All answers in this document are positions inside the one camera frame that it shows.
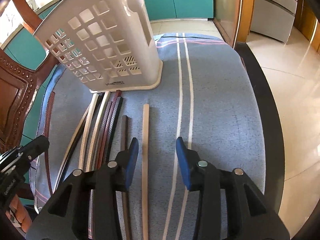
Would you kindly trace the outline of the left hand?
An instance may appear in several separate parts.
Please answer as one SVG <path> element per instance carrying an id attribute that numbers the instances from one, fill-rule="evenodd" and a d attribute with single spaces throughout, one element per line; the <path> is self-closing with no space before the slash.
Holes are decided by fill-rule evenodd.
<path id="1" fill-rule="evenodd" d="M 9 206 L 15 209 L 16 212 L 12 211 L 12 213 L 15 215 L 16 220 L 21 224 L 21 230 L 26 233 L 32 224 L 32 220 L 17 195 L 14 196 Z"/>

